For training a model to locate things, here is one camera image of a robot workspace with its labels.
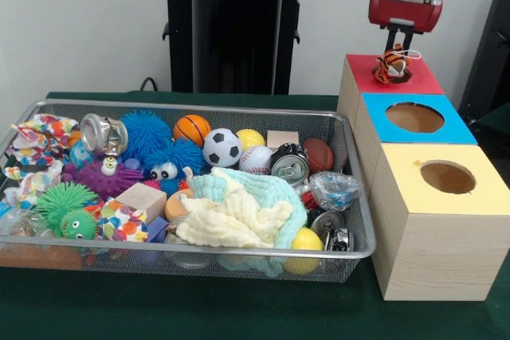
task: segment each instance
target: green toy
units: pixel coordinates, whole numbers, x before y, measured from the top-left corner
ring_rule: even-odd
[[[61,183],[50,187],[39,197],[35,211],[46,218],[48,226],[57,236],[62,236],[62,218],[69,212],[82,209],[85,202],[96,198],[97,194],[86,186],[73,182]]]
[[[94,239],[98,227],[96,218],[83,209],[65,214],[60,224],[62,236],[70,239]]]

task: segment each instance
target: black and white soccer ball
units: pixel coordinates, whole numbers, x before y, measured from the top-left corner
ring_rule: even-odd
[[[211,166],[229,167],[241,157],[241,140],[230,130],[214,129],[204,140],[202,153]]]

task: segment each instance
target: green tablecloth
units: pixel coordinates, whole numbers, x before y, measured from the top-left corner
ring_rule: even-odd
[[[335,110],[332,96],[50,93],[51,98]],[[345,284],[0,268],[0,339],[510,338],[510,261],[483,303],[383,302]]]

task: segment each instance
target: yellow ball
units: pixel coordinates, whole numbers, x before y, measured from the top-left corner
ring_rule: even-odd
[[[264,137],[254,129],[241,129],[236,135],[242,142],[242,151],[265,145]]]
[[[293,250],[316,250],[322,251],[322,241],[311,229],[303,227],[297,232],[291,244]],[[284,269],[295,275],[305,275],[314,271],[320,264],[316,258],[288,258],[284,263]]]

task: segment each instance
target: wire mesh basket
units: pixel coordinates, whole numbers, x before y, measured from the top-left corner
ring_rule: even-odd
[[[18,122],[24,122],[37,113],[62,115],[78,121],[88,113],[119,119],[128,112],[140,109],[153,111],[170,127],[186,114],[200,113],[211,126],[228,127],[232,131],[247,127],[262,133],[267,130],[298,131],[300,140],[319,138],[330,146],[335,155],[334,171],[343,170],[361,178],[349,123],[345,123],[338,114],[327,111],[42,100],[29,107]],[[15,135],[15,131],[11,131],[2,141],[0,153],[6,152]],[[25,170],[36,169],[31,166]],[[3,194],[3,190],[11,186],[17,186],[16,182],[5,180],[0,185],[0,193]],[[359,260],[370,256],[375,250],[371,215],[363,190],[355,204],[343,212],[343,217],[354,237],[351,252],[0,236],[0,267],[343,283]],[[292,263],[292,272],[281,267],[288,262]]]

